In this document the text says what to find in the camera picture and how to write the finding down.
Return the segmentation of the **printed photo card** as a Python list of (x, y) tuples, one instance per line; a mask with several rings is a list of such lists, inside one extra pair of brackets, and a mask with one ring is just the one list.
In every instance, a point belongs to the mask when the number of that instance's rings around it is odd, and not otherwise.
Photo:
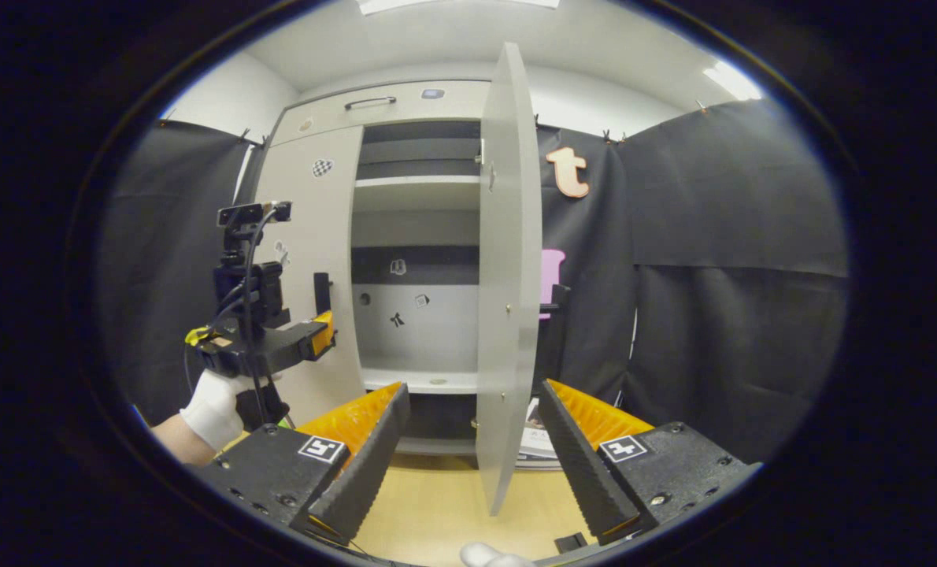
[(525, 463), (528, 463), (528, 466), (534, 463), (534, 467), (558, 463), (554, 445), (539, 415), (537, 396), (530, 399), (518, 451), (518, 465), (524, 466)]

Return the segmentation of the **black backdrop cloth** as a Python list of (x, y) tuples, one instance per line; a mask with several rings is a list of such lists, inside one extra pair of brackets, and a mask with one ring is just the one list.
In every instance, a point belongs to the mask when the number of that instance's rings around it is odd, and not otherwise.
[[(606, 143), (536, 129), (542, 295), (572, 288), (559, 380), (768, 462), (835, 355), (849, 255), (831, 177), (771, 102), (731, 102)], [(124, 172), (95, 258), (98, 344), (146, 421), (188, 401), (181, 334), (216, 312), (224, 198)]]

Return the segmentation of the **grey shoe cabinet door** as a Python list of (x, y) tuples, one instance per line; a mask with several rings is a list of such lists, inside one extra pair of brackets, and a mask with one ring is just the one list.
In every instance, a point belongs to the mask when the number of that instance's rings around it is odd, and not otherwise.
[(257, 180), (258, 201), (292, 204), (288, 222), (266, 228), (257, 259), (283, 262), (283, 302), (293, 321), (317, 315), (315, 273), (329, 279), (335, 345), (317, 361), (284, 370), (276, 384), (296, 426), (365, 394), (352, 288), (352, 208), (363, 134), (354, 126), (274, 145)]
[(542, 293), (542, 197), (528, 76), (506, 43), (480, 118), (476, 459), (490, 516), (507, 498), (531, 399)]

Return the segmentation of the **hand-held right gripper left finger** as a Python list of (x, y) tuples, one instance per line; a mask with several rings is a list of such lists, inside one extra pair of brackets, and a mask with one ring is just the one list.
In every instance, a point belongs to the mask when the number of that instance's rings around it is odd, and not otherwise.
[(201, 478), (257, 517), (346, 546), (377, 498), (409, 416), (407, 385), (386, 385), (300, 428), (256, 428)]

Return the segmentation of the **large ceiling light panel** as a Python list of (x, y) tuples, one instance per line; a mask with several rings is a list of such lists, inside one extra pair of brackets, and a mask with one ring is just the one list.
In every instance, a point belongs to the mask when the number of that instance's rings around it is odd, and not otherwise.
[(539, 9), (557, 9), (562, 0), (354, 0), (364, 16), (393, 10), (432, 5), (524, 5)]

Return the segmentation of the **white cabinet shelf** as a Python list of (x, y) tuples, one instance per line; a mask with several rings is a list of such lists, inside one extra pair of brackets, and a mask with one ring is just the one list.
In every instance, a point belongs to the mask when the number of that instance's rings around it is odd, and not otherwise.
[(363, 367), (361, 377), (367, 390), (379, 390), (393, 383), (404, 383), (411, 394), (474, 395), (478, 391), (478, 374), (472, 371), (414, 371)]
[(355, 213), (476, 211), (479, 207), (477, 175), (375, 177), (354, 184)]

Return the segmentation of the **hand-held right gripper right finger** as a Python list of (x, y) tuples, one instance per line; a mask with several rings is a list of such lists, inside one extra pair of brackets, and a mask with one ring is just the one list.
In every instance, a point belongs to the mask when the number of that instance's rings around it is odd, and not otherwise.
[(652, 426), (555, 380), (539, 385), (538, 401), (588, 531), (601, 545), (673, 524), (760, 469), (690, 424)]

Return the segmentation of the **narrow ceiling light panel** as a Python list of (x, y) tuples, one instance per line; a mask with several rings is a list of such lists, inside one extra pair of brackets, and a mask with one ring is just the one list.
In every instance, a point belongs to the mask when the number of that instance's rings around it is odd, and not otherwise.
[(725, 61), (717, 61), (713, 67), (703, 69), (702, 74), (728, 92), (735, 100), (760, 100), (764, 96), (763, 91), (753, 80)]

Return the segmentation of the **grey double-door shoe cabinet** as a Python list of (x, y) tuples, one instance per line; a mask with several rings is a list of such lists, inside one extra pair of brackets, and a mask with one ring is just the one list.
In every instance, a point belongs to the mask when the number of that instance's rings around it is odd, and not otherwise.
[[(480, 176), (479, 120), (361, 126), (356, 180)], [(361, 368), (478, 369), (480, 207), (352, 211), (354, 327)], [(471, 454), (474, 395), (410, 394), (400, 448)]]

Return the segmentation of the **grey cabinet drawer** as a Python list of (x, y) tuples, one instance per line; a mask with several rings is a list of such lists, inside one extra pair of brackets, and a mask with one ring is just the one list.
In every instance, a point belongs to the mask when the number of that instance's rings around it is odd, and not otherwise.
[[(353, 126), (435, 120), (479, 120), (489, 94), (486, 80), (421, 80), (329, 94), (287, 107), (269, 144), (291, 143), (314, 134)], [(345, 111), (347, 102), (394, 96), (395, 104)]]

